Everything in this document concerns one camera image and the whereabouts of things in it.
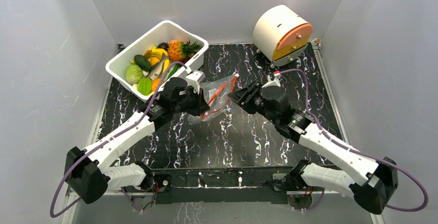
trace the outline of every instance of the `white bin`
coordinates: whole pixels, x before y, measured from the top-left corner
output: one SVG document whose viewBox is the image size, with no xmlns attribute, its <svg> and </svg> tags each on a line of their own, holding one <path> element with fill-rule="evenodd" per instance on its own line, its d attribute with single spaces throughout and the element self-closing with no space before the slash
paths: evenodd
<svg viewBox="0 0 438 224">
<path fill-rule="evenodd" d="M 127 90 L 145 102 L 150 98 L 150 96 L 142 95 L 128 82 L 126 82 L 124 76 L 125 70 L 131 64 L 130 61 L 134 59 L 135 55 L 143 55 L 146 50 L 151 49 L 153 46 L 158 45 L 161 42 L 170 42 L 174 39 L 183 42 L 190 40 L 191 43 L 198 42 L 202 45 L 202 48 L 198 51 L 198 53 L 196 53 L 190 60 L 188 60 L 188 62 L 185 63 L 185 65 L 192 69 L 192 71 L 199 69 L 204 63 L 204 53 L 208 49 L 208 42 L 197 35 L 187 32 L 185 29 L 181 28 L 181 26 L 169 20 L 159 23 L 150 31 L 146 32 L 126 49 L 111 59 L 106 64 L 105 68 L 107 72 L 110 73 L 116 80 L 118 80 Z M 184 67 L 181 67 L 174 75 L 172 75 L 172 77 L 180 77 L 184 79 L 186 76 L 187 73 Z"/>
</svg>

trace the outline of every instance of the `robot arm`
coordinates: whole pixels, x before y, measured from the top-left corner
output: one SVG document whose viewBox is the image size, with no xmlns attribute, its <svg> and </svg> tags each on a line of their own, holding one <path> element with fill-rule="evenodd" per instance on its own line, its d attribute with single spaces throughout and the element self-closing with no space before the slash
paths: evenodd
<svg viewBox="0 0 438 224">
<path fill-rule="evenodd" d="M 66 182 L 85 203 L 95 202 L 108 189 L 125 186 L 151 190 L 156 185 L 158 192 L 170 191 L 172 176 L 168 173 L 152 170 L 143 163 L 119 167 L 112 167 L 111 164 L 140 139 L 170 122 L 174 114 L 187 112 L 200 116 L 208 111 L 210 107 L 205 102 L 199 86 L 203 78 L 204 74 L 199 71 L 189 74 L 185 80 L 171 78 L 153 100 L 151 108 L 146 113 L 147 117 L 144 112 L 149 102 L 102 140 L 83 150 L 78 147 L 71 149 L 67 154 L 66 172 L 78 159 L 85 156 L 87 151 L 109 141 L 80 162 L 69 174 Z M 351 153 L 327 140 L 311 116 L 289 104 L 274 75 L 270 75 L 268 83 L 264 86 L 259 82 L 252 82 L 228 96 L 246 112 L 263 115 L 284 137 L 322 154 L 341 169 L 328 169 L 301 160 L 289 173 L 283 173 L 276 179 L 273 175 L 274 190 L 302 190 L 307 186 L 319 186 L 354 198 L 371 213 L 380 214 L 383 211 L 397 188 L 397 172 L 391 167 Z M 136 125 L 127 130 L 133 123 Z"/>
<path fill-rule="evenodd" d="M 169 191 L 170 184 L 166 183 L 171 180 L 169 174 L 152 172 L 143 163 L 119 167 L 112 167 L 111 164 L 139 140 L 170 122 L 174 114 L 187 112 L 200 116 L 208 111 L 210 107 L 205 102 L 204 93 L 199 84 L 204 78 L 204 74 L 200 71 L 189 74 L 185 80 L 170 78 L 153 100 L 146 116 L 145 111 L 149 102 L 142 105 L 131 118 L 103 139 L 82 150 L 78 147 L 71 149 L 67 153 L 65 172 L 85 156 L 87 151 L 95 149 L 102 142 L 109 141 L 74 168 L 66 182 L 85 203 L 95 202 L 106 190 L 125 186 L 137 186 L 142 190 L 150 190 L 153 185 L 159 184 L 157 185 L 159 192 Z"/>
<path fill-rule="evenodd" d="M 271 74 L 265 85 L 255 81 L 228 96 L 249 114 L 263 115 L 284 137 L 320 153 L 341 170 L 320 167 L 302 160 L 281 180 L 273 180 L 274 189 L 282 191 L 301 190 L 306 186 L 324 187 L 354 198 L 371 213 L 381 214 L 397 188 L 397 171 L 351 153 L 349 150 L 354 148 L 333 135 L 334 140 L 349 149 L 343 149 L 325 138 L 311 116 L 290 105 L 288 97 L 279 86 L 278 76 Z M 387 157 L 385 160 L 394 163 Z"/>
</svg>

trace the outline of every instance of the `black marble surface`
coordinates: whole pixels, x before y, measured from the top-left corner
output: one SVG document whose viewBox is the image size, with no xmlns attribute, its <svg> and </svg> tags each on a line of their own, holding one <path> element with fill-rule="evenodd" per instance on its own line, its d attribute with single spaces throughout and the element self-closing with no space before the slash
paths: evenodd
<svg viewBox="0 0 438 224">
<path fill-rule="evenodd" d="M 276 70 L 300 68 L 309 81 L 311 111 L 322 126 L 337 137 L 340 130 L 324 86 L 312 46 L 288 65 L 271 69 L 268 60 L 257 54 L 252 44 L 211 45 L 200 68 L 206 81 L 239 74 L 236 87 L 257 79 L 265 83 L 266 75 Z M 289 73 L 280 79 L 291 103 L 304 109 L 305 91 L 301 76 Z M 98 139 L 126 121 L 142 104 L 113 79 L 106 101 Z M 210 122 L 191 125 L 188 114 L 175 115 L 172 122 L 145 137 L 127 150 L 115 165 L 143 161 L 152 168 L 199 168 L 238 166 L 294 166 L 301 159 L 317 164 L 331 164 L 324 157 L 283 138 L 261 115 L 247 114 L 229 102 L 223 114 Z"/>
</svg>

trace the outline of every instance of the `gray wall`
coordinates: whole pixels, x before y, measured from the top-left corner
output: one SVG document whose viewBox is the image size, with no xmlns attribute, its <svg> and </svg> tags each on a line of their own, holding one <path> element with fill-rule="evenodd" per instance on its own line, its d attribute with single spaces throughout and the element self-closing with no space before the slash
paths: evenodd
<svg viewBox="0 0 438 224">
<path fill-rule="evenodd" d="M 438 0 L 342 0 L 322 40 L 322 55 L 347 137 L 389 156 L 429 191 L 426 210 L 386 209 L 385 223 L 438 219 Z M 414 207 L 420 190 L 399 173 L 390 204 Z"/>
<path fill-rule="evenodd" d="M 322 37 L 341 0 L 94 0 L 114 39 L 130 44 L 162 20 L 172 20 L 209 43 L 251 42 L 254 26 L 284 4 Z"/>
<path fill-rule="evenodd" d="M 0 20 L 0 222 L 58 223 L 50 202 L 67 151 L 89 142 L 116 43 L 92 0 L 0 0 Z"/>
<path fill-rule="evenodd" d="M 340 194 L 327 194 L 321 205 L 304 215 L 287 205 L 268 202 L 189 202 L 155 205 L 143 215 L 132 212 L 124 196 L 104 196 L 89 205 L 80 202 L 74 224 L 184 223 L 184 224 L 370 224 L 371 217 L 354 201 Z"/>
</svg>

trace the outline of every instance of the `plastic bag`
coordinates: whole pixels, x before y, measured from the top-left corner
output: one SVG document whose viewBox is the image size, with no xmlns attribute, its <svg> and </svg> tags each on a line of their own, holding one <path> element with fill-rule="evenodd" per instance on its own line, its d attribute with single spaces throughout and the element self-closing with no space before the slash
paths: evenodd
<svg viewBox="0 0 438 224">
<path fill-rule="evenodd" d="M 217 81 L 201 83 L 200 86 L 204 91 L 204 99 L 210 106 L 210 110 L 204 112 L 200 117 L 190 115 L 188 119 L 189 123 L 207 122 L 220 115 L 228 104 L 228 93 L 233 91 L 237 77 L 239 77 L 239 75 L 234 74 Z"/>
</svg>

